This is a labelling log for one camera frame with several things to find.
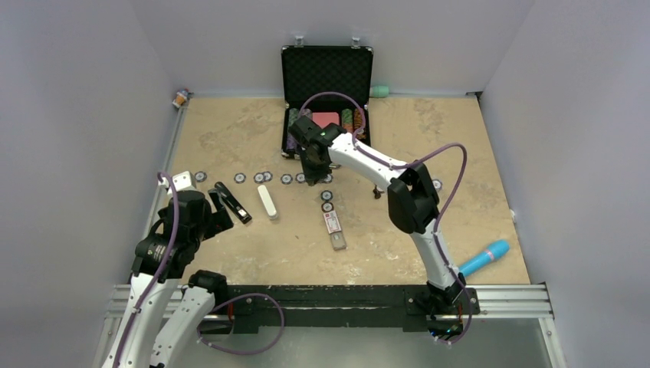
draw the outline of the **tan table surface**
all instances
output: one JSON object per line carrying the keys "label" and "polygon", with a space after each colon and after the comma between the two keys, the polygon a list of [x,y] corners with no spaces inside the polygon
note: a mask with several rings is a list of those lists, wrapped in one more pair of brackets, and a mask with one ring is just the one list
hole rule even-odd
{"label": "tan table surface", "polygon": [[[477,101],[471,98],[386,98],[369,105],[373,147],[412,161],[443,144],[468,149],[460,189],[441,223],[451,256],[461,265],[489,243],[507,239],[510,251],[468,278],[469,284],[528,284],[519,241],[510,218]],[[309,187],[280,176],[299,173],[300,161],[280,155],[284,102],[270,98],[195,98],[187,107],[172,173],[202,170],[207,192],[223,181],[251,213],[243,225],[204,241],[185,270],[225,274],[231,284],[421,284],[425,269],[411,238],[390,222],[386,197],[373,198],[373,184],[347,168],[334,170],[330,184]],[[459,149],[427,162],[443,182],[445,201],[461,163]],[[271,221],[253,175],[271,171],[266,183],[280,214]],[[236,184],[236,173],[246,182]],[[334,251],[320,210],[320,192],[329,189],[348,248]]]}

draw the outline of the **cyan cylinder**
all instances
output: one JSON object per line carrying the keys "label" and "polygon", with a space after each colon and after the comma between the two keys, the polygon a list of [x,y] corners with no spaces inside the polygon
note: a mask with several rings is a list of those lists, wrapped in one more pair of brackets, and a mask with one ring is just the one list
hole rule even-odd
{"label": "cyan cylinder", "polygon": [[473,274],[481,268],[485,267],[486,265],[489,265],[491,262],[503,257],[509,250],[510,246],[507,241],[503,239],[497,240],[494,243],[488,245],[487,248],[476,257],[465,262],[460,267],[460,270],[462,274],[467,277],[470,274]]}

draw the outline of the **white wall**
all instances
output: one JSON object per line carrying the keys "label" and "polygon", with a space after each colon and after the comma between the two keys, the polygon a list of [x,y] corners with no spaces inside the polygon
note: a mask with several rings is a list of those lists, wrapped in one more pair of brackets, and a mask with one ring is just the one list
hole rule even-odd
{"label": "white wall", "polygon": [[482,97],[571,367],[648,366],[650,2],[536,2]]}
{"label": "white wall", "polygon": [[170,137],[127,0],[0,5],[0,366],[90,365]]}
{"label": "white wall", "polygon": [[280,48],[375,48],[373,82],[402,93],[483,90],[533,0],[131,0],[176,84],[195,92],[281,94]]}

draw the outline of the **white plastic object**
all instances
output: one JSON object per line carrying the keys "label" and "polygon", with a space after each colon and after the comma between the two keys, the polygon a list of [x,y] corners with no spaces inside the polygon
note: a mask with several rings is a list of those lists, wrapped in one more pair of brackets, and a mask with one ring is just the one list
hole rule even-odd
{"label": "white plastic object", "polygon": [[273,204],[273,200],[271,199],[271,194],[269,194],[266,186],[264,185],[259,186],[258,192],[260,193],[260,198],[262,199],[262,203],[264,204],[264,209],[266,209],[266,214],[268,215],[268,218],[270,218],[271,220],[277,219],[277,210],[275,209],[275,205]]}
{"label": "white plastic object", "polygon": [[182,302],[158,332],[149,366],[177,366],[176,361],[187,343],[196,337],[196,327],[215,307],[215,295],[206,289],[188,287]]}
{"label": "white plastic object", "polygon": [[[197,190],[194,176],[189,171],[184,171],[180,174],[174,175],[172,177],[172,181],[174,182],[174,187],[176,188],[177,192],[180,192],[182,190]],[[172,195],[171,188],[167,189],[167,194]]]}
{"label": "white plastic object", "polygon": [[[104,361],[102,368],[113,368],[113,360],[116,358],[117,347],[122,340],[126,321],[131,315],[131,311],[136,305],[140,296],[144,293],[146,286],[153,278],[150,274],[140,272],[137,276],[131,277],[131,291],[129,300],[126,303],[126,309],[122,316],[124,323],[120,324],[110,348],[108,357]],[[179,286],[178,278],[168,278],[165,282],[155,282],[151,291],[146,296],[144,303],[140,306],[140,312],[133,319],[133,325],[129,336],[126,338],[124,350],[120,357],[120,366],[124,367],[141,367],[149,366],[151,347],[156,341],[156,335],[160,331],[160,324],[166,311],[167,302],[172,297],[174,291]]]}
{"label": "white plastic object", "polygon": [[433,189],[435,189],[436,192],[440,192],[442,190],[442,182],[440,179],[433,179]]}
{"label": "white plastic object", "polygon": [[169,186],[169,180],[167,180],[167,178],[165,178],[165,177],[162,177],[162,178],[158,179],[158,186],[168,187]]}

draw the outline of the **white eraser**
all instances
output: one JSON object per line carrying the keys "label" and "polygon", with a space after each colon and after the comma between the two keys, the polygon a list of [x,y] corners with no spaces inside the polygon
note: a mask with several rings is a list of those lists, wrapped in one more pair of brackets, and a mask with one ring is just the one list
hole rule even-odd
{"label": "white eraser", "polygon": [[271,220],[277,219],[277,210],[271,199],[271,195],[268,193],[266,186],[262,185],[258,187],[258,192],[260,193],[260,198],[262,198],[262,203],[264,203],[264,209],[266,209],[266,214]]}

